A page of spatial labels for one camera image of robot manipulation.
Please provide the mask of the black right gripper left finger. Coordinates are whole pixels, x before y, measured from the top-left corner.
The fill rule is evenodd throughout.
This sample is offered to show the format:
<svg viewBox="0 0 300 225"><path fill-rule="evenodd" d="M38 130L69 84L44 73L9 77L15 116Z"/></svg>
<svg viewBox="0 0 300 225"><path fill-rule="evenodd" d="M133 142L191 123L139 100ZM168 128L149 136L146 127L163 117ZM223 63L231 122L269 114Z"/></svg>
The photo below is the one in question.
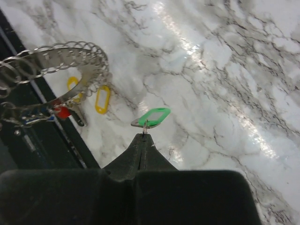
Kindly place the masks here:
<svg viewBox="0 0 300 225"><path fill-rule="evenodd" d="M136 225L132 176L111 168L10 170L0 176L3 225Z"/></svg>

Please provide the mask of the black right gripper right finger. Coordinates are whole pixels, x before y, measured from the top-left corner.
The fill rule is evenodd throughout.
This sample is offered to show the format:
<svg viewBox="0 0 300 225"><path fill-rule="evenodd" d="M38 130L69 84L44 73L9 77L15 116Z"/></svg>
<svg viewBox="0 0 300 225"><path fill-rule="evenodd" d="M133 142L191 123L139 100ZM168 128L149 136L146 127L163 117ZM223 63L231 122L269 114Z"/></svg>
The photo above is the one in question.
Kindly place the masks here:
<svg viewBox="0 0 300 225"><path fill-rule="evenodd" d="M136 225L260 225L246 179L231 170L151 171L142 136L139 172L134 178Z"/></svg>

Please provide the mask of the green tagged key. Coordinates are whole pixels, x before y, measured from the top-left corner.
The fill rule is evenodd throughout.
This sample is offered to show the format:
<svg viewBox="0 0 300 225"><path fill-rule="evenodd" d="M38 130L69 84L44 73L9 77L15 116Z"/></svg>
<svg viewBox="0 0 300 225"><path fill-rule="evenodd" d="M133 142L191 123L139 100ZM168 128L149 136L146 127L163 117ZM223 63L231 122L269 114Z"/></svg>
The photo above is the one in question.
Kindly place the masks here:
<svg viewBox="0 0 300 225"><path fill-rule="evenodd" d="M145 135L148 129L159 126L170 113L171 110L169 108L153 108L143 116L133 120L131 126L142 128L142 135Z"/></svg>

